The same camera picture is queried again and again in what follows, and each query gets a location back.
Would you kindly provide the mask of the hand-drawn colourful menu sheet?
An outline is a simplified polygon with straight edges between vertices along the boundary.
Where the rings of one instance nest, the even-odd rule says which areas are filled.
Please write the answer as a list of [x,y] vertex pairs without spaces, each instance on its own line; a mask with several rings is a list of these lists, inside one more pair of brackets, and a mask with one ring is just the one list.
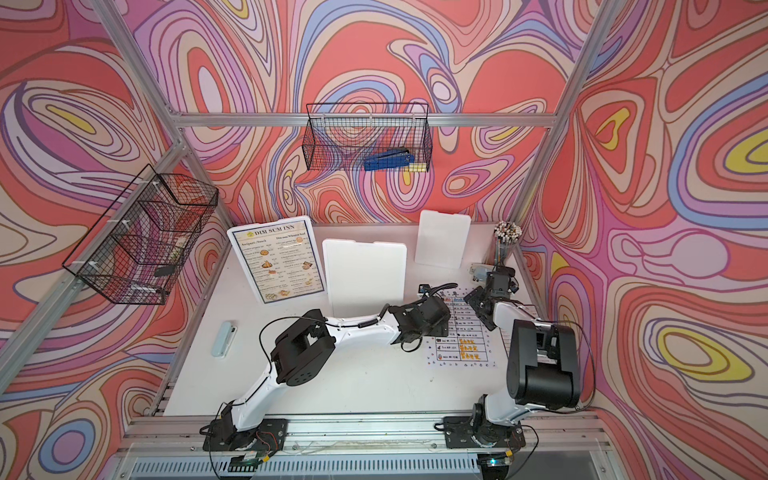
[[491,332],[466,303],[467,288],[438,293],[450,310],[446,337],[427,337],[423,349],[428,367],[487,369],[497,366]]

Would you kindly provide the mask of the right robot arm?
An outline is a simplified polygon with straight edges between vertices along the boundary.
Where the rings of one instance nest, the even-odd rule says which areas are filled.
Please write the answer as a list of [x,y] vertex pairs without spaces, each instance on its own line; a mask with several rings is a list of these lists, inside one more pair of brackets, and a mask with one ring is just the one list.
[[518,290],[515,270],[498,265],[464,297],[488,330],[510,335],[504,386],[482,395],[468,422],[470,437],[481,446],[508,439],[532,413],[576,408],[582,395],[574,330],[530,317],[513,302]]

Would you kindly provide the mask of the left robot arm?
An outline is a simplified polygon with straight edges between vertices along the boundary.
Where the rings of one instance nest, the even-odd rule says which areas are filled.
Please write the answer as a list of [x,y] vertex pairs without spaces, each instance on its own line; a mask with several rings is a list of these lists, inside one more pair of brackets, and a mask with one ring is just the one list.
[[369,316],[328,318],[319,309],[294,316],[294,322],[276,337],[273,349],[265,353],[267,366],[255,384],[240,398],[223,404],[200,433],[212,443],[212,450],[243,449],[284,392],[316,378],[335,352],[354,347],[383,350],[419,344],[426,337],[445,337],[450,317],[435,288],[414,302],[386,304]]

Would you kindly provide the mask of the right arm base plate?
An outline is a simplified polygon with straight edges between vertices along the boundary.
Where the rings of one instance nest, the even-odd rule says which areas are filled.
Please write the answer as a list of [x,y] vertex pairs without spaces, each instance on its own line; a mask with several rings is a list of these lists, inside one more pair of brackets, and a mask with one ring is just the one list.
[[443,434],[448,449],[506,448],[516,452],[527,445],[521,425],[504,426],[474,421],[469,416],[446,416],[433,428]]

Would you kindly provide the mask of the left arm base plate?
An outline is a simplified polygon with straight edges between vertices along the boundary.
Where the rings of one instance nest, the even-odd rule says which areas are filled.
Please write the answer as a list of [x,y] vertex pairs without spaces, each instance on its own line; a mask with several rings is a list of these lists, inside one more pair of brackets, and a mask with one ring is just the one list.
[[257,428],[235,431],[229,420],[215,419],[201,427],[199,434],[204,437],[203,449],[207,452],[275,453],[284,447],[287,427],[287,419],[267,418]]

